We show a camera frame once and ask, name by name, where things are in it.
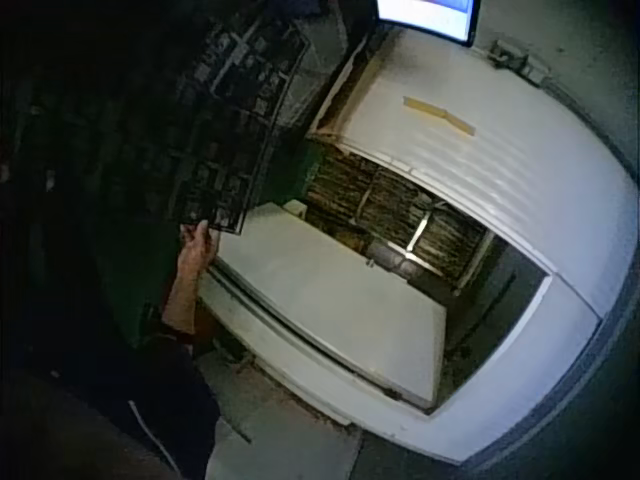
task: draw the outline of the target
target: sleeve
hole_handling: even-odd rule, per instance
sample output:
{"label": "sleeve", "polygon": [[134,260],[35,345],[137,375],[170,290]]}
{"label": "sleeve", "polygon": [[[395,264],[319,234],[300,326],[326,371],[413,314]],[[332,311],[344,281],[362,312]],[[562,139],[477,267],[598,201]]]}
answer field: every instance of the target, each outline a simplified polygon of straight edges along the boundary
{"label": "sleeve", "polygon": [[204,478],[215,446],[218,403],[188,350],[154,335],[139,349],[143,382],[136,406],[185,478]]}

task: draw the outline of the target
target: display screen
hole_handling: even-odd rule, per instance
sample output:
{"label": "display screen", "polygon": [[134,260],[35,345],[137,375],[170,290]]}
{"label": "display screen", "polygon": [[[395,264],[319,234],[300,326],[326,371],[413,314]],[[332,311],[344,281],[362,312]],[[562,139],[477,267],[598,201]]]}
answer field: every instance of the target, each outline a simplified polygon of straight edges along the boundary
{"label": "display screen", "polygon": [[470,43],[480,0],[378,0],[382,20]]}

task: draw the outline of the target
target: metal bracket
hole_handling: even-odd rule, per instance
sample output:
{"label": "metal bracket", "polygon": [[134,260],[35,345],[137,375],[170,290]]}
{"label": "metal bracket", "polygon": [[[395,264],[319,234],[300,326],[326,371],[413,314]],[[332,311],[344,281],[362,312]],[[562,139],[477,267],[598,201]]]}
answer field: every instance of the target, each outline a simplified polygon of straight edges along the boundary
{"label": "metal bracket", "polygon": [[542,61],[532,57],[526,50],[504,40],[496,40],[491,45],[487,59],[495,68],[511,70],[536,87],[551,75],[551,69]]}

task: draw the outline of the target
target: hand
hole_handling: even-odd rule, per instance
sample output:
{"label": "hand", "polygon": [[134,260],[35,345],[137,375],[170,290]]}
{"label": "hand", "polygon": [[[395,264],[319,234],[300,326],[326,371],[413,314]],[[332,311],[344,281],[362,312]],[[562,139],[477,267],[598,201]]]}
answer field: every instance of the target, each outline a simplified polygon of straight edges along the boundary
{"label": "hand", "polygon": [[178,256],[178,276],[198,279],[218,254],[220,232],[209,229],[209,222],[202,220],[197,227],[180,225],[182,251]]}

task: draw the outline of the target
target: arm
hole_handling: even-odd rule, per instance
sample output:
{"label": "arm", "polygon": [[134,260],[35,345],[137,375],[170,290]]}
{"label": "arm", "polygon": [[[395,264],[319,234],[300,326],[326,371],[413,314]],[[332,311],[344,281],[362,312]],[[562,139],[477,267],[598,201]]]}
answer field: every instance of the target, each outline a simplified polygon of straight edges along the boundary
{"label": "arm", "polygon": [[[173,330],[193,335],[200,276],[215,258],[219,233],[206,221],[181,227],[184,246],[162,314]],[[144,383],[136,398],[140,416],[172,456],[185,478],[204,478],[215,445],[220,410],[189,351],[171,339],[154,335],[140,349]]]}
{"label": "arm", "polygon": [[181,227],[184,247],[178,257],[176,279],[162,314],[162,321],[171,328],[193,335],[194,316],[200,277],[213,261],[220,241],[220,232],[208,230],[203,220],[195,228]]}

